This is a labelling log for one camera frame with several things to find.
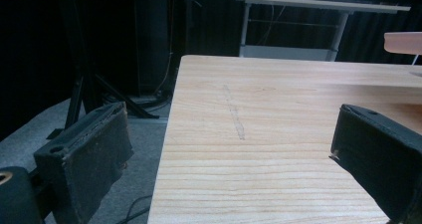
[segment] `tripod leg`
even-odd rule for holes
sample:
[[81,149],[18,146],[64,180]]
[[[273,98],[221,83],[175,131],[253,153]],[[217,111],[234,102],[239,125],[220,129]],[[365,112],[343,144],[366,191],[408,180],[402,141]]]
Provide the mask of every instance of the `tripod leg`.
[[114,88],[111,84],[109,84],[104,78],[99,75],[96,75],[97,81],[100,83],[102,87],[104,87],[108,92],[110,92],[113,96],[117,97],[119,100],[126,102],[127,108],[131,109],[134,113],[136,113],[139,117],[146,117],[146,118],[159,118],[157,115],[152,115],[146,112],[144,109],[140,108],[136,103],[134,103],[130,98],[123,95],[120,91]]
[[65,129],[78,121],[81,111],[82,92],[84,90],[84,77],[80,77],[75,81],[74,90],[72,92],[71,103],[69,104],[68,117],[66,118]]

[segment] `pencil mark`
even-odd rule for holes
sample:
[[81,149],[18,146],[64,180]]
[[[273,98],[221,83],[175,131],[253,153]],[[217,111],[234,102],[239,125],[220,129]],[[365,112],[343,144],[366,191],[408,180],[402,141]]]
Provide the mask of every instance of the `pencil mark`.
[[230,89],[227,87],[227,85],[224,85],[224,95],[226,96],[226,102],[227,102],[227,105],[229,106],[230,114],[232,115],[232,119],[233,119],[233,125],[236,127],[239,139],[245,140],[245,130],[243,128],[242,123],[239,120],[239,113],[238,113],[237,107],[231,103],[231,100],[233,99],[232,93]]
[[179,144],[179,142],[176,140],[176,138],[171,136],[170,139],[173,140],[175,144]]
[[275,90],[276,90],[275,88],[258,88],[257,90],[254,90],[253,93],[271,92]]

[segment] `gray carpet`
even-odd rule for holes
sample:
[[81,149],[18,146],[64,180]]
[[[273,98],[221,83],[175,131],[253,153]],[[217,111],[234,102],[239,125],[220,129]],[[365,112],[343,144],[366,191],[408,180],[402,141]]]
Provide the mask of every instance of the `gray carpet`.
[[[46,137],[55,129],[64,127],[69,100],[53,106],[0,142],[0,167],[23,166],[35,168],[33,152],[47,143]],[[130,204],[138,197],[152,195],[159,158],[164,141],[170,104],[152,111],[159,120],[130,116],[128,129],[134,155],[123,176],[111,188],[90,223],[117,223],[126,216]],[[150,198],[137,203],[132,213],[150,204]],[[146,223],[148,213],[130,223]],[[55,223],[50,215],[46,223]]]

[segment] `black cable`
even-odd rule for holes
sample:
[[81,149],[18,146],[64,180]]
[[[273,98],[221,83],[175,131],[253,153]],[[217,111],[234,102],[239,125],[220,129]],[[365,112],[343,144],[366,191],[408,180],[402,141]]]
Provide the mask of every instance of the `black cable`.
[[110,104],[110,103],[117,103],[119,102],[119,100],[116,99],[114,96],[112,96],[110,93],[106,93],[106,94],[103,94],[103,102],[105,102],[105,104]]
[[161,109],[165,108],[170,103],[171,103],[171,98],[168,98],[167,101],[164,104],[162,104],[160,107],[155,108],[155,109],[152,109],[152,110],[148,110],[148,111],[149,112],[156,112],[158,110],[161,110]]
[[142,214],[144,214],[144,213],[148,212],[148,211],[149,211],[149,206],[148,206],[148,207],[143,208],[142,210],[140,210],[140,211],[136,212],[136,213],[135,213],[135,214],[133,214],[133,215],[130,215],[130,213],[131,213],[131,211],[132,211],[132,209],[133,209],[134,205],[136,205],[136,203],[138,203],[139,201],[141,201],[141,200],[143,200],[143,199],[150,198],[150,197],[152,197],[152,195],[141,196],[141,197],[137,198],[136,200],[134,200],[134,201],[130,204],[129,210],[127,211],[127,214],[126,214],[126,218],[124,218],[123,220],[121,220],[121,221],[117,222],[116,224],[125,224],[125,223],[128,223],[130,220],[133,220],[134,218],[136,218],[136,217],[138,217],[138,216],[140,216],[140,215],[142,215]]
[[163,104],[167,104],[168,100],[171,99],[171,97],[172,97],[172,92],[163,92],[162,96],[160,96],[160,98],[155,101],[149,101],[149,102],[143,102],[143,103],[137,103],[137,104],[140,105],[144,109],[155,108]]
[[274,19],[274,5],[272,5],[272,14],[271,14],[271,21],[270,25],[267,29],[267,31],[264,33],[263,37],[260,39],[257,45],[260,45],[261,43],[265,46],[267,44],[268,37],[270,36],[271,29],[273,28],[274,24],[276,24],[280,17],[282,16],[283,12],[285,11],[286,6],[283,6],[283,8],[280,10],[279,15],[276,19]]
[[171,58],[173,55],[173,25],[174,25],[174,3],[175,0],[171,1],[171,14],[170,14],[170,41],[169,41],[169,52],[168,52],[168,63],[167,63],[167,69],[165,71],[164,78],[162,79],[162,82],[158,85],[158,87],[155,89],[154,94],[156,94],[164,85],[165,81],[168,78],[168,73],[170,71],[170,64],[171,64]]

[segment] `wood grain tabletop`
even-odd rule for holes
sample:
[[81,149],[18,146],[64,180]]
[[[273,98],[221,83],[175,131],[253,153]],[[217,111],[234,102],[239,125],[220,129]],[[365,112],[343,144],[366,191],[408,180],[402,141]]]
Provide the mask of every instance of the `wood grain tabletop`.
[[148,223],[386,223],[330,160],[342,104],[422,132],[422,68],[187,56]]

